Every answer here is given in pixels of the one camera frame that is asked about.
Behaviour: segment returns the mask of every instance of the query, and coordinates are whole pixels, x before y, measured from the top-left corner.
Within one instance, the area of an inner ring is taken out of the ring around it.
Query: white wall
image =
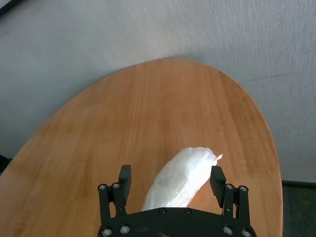
[[[227,73],[272,130],[282,177],[316,182],[313,0],[27,0],[0,19],[0,153],[96,80],[180,57]]]

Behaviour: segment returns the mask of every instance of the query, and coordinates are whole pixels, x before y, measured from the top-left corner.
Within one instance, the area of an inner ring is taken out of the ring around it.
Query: plastic bag
[[[187,207],[221,157],[216,157],[209,148],[182,149],[156,176],[142,211],[158,207]]]

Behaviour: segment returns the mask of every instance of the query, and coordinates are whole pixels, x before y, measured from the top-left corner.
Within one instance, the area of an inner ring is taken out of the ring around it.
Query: white plastic bag
[[[209,148],[182,149],[156,176],[142,211],[158,207],[187,207],[221,157],[216,157]]]

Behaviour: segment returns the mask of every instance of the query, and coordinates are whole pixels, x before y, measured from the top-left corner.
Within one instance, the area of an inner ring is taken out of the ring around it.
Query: wooden table
[[[258,237],[281,236],[279,163],[263,116],[231,78],[187,60],[126,68],[58,110],[0,177],[1,236],[96,237],[97,186],[131,164],[126,209],[140,211],[155,176],[185,147],[224,154],[227,182],[250,189]],[[190,207],[220,213],[208,182]]]

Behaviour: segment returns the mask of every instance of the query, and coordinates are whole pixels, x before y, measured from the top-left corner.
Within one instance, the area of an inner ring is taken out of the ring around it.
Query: wood grain
[[[257,235],[281,236],[279,163],[264,118],[231,78],[187,60],[126,68],[56,112],[0,177],[1,235],[96,236],[97,186],[131,164],[126,208],[140,211],[155,176],[185,147],[224,154],[227,182],[250,189]],[[190,207],[220,213],[208,183]]]

